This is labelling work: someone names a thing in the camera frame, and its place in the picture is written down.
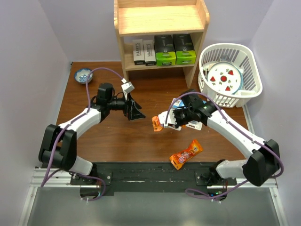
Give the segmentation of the white Harry's razor box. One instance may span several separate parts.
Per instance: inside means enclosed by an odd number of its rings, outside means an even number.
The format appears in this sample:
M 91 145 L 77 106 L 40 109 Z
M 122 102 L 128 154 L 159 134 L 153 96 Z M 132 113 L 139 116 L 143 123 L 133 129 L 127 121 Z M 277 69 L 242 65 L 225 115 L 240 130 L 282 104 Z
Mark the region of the white Harry's razor box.
M 144 40 L 143 41 L 144 49 L 144 60 L 146 66 L 155 66 L 156 65 L 156 56 L 153 40 Z

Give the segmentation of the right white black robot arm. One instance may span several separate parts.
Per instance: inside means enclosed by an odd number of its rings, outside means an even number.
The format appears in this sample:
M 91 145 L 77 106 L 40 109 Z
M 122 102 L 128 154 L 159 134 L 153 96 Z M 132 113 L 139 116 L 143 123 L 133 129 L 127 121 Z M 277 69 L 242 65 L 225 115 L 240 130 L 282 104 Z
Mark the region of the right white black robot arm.
M 184 107 L 174 110 L 176 126 L 198 121 L 217 131 L 232 143 L 245 157 L 240 161 L 220 160 L 210 172 L 210 181 L 220 185 L 227 178 L 245 178 L 255 186 L 263 185 L 270 178 L 284 172 L 279 145 L 273 139 L 264 140 L 230 118 L 211 98 L 204 103 L 202 93 L 194 90 L 183 92 L 178 98 Z

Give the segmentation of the black green razor box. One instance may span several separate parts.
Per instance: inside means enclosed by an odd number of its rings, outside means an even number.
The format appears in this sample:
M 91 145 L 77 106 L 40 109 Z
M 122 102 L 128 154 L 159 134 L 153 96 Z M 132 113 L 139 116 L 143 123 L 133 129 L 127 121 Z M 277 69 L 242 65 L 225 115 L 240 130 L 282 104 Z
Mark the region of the black green razor box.
M 190 34 L 174 34 L 176 65 L 192 65 L 196 61 L 196 52 Z
M 155 35 L 154 46 L 157 66 L 173 66 L 176 64 L 172 35 Z

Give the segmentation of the silver Harry's razor box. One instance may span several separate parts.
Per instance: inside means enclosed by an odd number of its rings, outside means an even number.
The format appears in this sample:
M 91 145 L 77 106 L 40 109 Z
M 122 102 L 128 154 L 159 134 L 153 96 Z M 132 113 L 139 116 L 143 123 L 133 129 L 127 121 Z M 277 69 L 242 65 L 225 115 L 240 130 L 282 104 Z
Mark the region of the silver Harry's razor box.
M 143 40 L 136 39 L 132 41 L 133 44 L 133 60 L 135 65 L 144 65 L 145 57 L 144 57 L 144 47 Z

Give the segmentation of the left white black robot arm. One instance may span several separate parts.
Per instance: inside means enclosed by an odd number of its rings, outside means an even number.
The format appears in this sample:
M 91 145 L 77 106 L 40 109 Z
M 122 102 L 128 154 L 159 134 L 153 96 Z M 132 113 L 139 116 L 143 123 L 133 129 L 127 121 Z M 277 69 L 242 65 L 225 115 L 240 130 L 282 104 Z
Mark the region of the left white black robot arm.
M 118 97 L 112 84 L 101 83 L 96 96 L 88 99 L 88 106 L 82 113 L 60 125 L 46 127 L 39 152 L 39 161 L 47 165 L 42 186 L 52 177 L 51 167 L 75 173 L 87 185 L 97 181 L 96 166 L 77 155 L 78 138 L 101 123 L 111 111 L 122 111 L 130 121 L 145 118 L 141 106 L 131 97 L 133 84 L 125 79 L 122 82 L 122 97 Z

